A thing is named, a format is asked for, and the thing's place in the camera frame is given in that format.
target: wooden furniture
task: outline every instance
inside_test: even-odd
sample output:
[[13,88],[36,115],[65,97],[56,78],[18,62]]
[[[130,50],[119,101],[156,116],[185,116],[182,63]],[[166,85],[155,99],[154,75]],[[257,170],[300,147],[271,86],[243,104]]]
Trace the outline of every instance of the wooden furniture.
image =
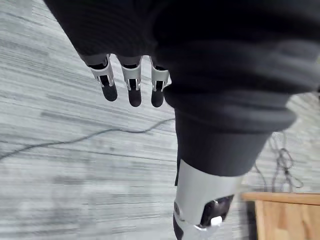
[[320,194],[246,192],[255,202],[258,240],[320,240]]

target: wire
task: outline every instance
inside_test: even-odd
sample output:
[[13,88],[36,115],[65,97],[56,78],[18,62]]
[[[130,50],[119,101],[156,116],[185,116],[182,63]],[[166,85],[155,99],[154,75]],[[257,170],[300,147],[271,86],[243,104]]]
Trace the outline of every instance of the wire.
[[[275,152],[278,155],[277,159],[276,159],[275,173],[274,173],[273,178],[272,178],[271,191],[272,192],[276,192],[277,177],[278,177],[278,175],[280,173],[280,170],[282,170],[285,179],[281,183],[280,189],[283,192],[285,184],[288,184],[289,185],[289,191],[293,192],[294,188],[296,188],[296,189],[302,188],[304,186],[304,183],[299,178],[293,176],[290,173],[290,169],[294,167],[295,161],[291,157],[290,152],[286,149],[287,135],[284,132],[279,132],[279,133],[282,136],[282,138],[280,139],[280,142],[282,142],[282,146],[281,147],[278,144],[278,141],[277,141],[277,139],[275,137],[275,134],[272,134],[271,137],[268,140],[270,148],[272,149],[273,152]],[[255,167],[256,171],[260,174],[260,176],[261,176],[261,178],[263,180],[264,191],[267,192],[268,191],[268,185],[267,185],[267,182],[266,182],[266,179],[265,179],[264,175],[259,170],[259,168],[257,167],[256,163],[254,164],[254,167]]]
[[134,130],[130,130],[130,129],[122,129],[122,128],[110,128],[110,129],[105,129],[105,130],[101,130],[101,131],[97,131],[94,132],[90,135],[87,136],[83,136],[80,138],[76,138],[73,140],[69,140],[69,141],[54,141],[54,142],[47,142],[47,143],[40,143],[40,144],[34,144],[34,145],[27,145],[23,148],[14,150],[12,152],[9,152],[5,155],[0,156],[0,161],[2,161],[5,158],[11,157],[13,155],[19,154],[21,152],[25,152],[31,149],[35,149],[35,148],[44,148],[44,147],[48,147],[48,146],[54,146],[54,145],[66,145],[66,144],[74,144],[74,143],[78,143],[78,142],[82,142],[84,140],[93,138],[95,136],[101,135],[101,134],[105,134],[105,133],[110,133],[110,132],[123,132],[123,133],[129,133],[129,134],[145,134],[153,129],[156,129],[157,127],[159,127],[162,124],[165,124],[166,122],[170,122],[175,120],[174,118],[170,118],[170,119],[166,119],[166,120],[162,120],[158,123],[156,123],[155,125],[147,128],[146,130],[140,130],[140,131],[134,131]]
[[254,168],[255,170],[258,172],[258,174],[260,174],[262,180],[263,180],[263,191],[264,192],[268,192],[268,184],[267,184],[267,181],[265,179],[265,176],[262,174],[262,172],[260,171],[260,169],[258,168],[257,166],[257,163],[255,162],[254,163]]

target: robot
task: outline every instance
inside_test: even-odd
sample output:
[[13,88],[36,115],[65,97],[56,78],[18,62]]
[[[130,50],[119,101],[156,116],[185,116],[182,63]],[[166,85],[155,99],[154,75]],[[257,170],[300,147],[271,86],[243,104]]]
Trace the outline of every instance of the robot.
[[[105,99],[117,99],[110,54],[101,64],[89,64],[92,59],[81,56],[102,88]],[[117,56],[120,61],[128,99],[133,107],[141,104],[141,56]],[[151,103],[158,108],[164,101],[163,90],[168,83],[169,71],[151,61]],[[173,229],[178,240],[207,239],[226,219],[233,196],[242,176],[223,177],[198,170],[181,160],[175,185]]]
[[290,97],[319,87],[319,3],[44,2],[108,101],[117,99],[110,54],[133,107],[141,104],[141,56],[150,56],[151,102],[165,97],[175,110],[175,236],[211,237],[272,132],[294,122]]

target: black sleeve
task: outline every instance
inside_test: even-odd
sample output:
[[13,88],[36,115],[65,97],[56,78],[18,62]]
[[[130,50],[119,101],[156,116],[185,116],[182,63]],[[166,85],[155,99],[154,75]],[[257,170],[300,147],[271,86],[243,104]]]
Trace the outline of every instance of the black sleeve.
[[197,3],[179,17],[172,4],[155,25],[179,156],[208,174],[243,175],[270,134],[294,122],[290,97],[320,85],[319,3]]
[[318,0],[44,0],[82,55],[152,55],[169,70],[178,161],[218,176],[253,166],[320,85]]

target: wooden surface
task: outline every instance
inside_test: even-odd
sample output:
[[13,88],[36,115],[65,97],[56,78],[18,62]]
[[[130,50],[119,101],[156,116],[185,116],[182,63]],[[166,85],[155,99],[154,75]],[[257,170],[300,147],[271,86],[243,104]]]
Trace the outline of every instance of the wooden surface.
[[320,206],[258,200],[258,240],[320,240]]
[[[173,110],[151,105],[151,67],[142,62],[142,104],[129,105],[121,67],[111,56],[118,100],[107,102],[92,73],[42,0],[0,1],[0,155],[26,145],[68,141],[109,129],[142,130]],[[302,192],[320,192],[320,107],[312,94],[292,98],[298,114],[287,148]],[[174,122],[148,134],[102,134],[34,148],[0,162],[0,240],[174,240],[177,138]],[[276,156],[257,160],[267,184]],[[279,174],[276,189],[283,177]],[[253,169],[240,191],[261,191]],[[212,239],[248,240],[246,203],[235,196]]]
[[317,193],[244,192],[241,196],[245,201],[259,200],[291,204],[320,205],[320,194]]

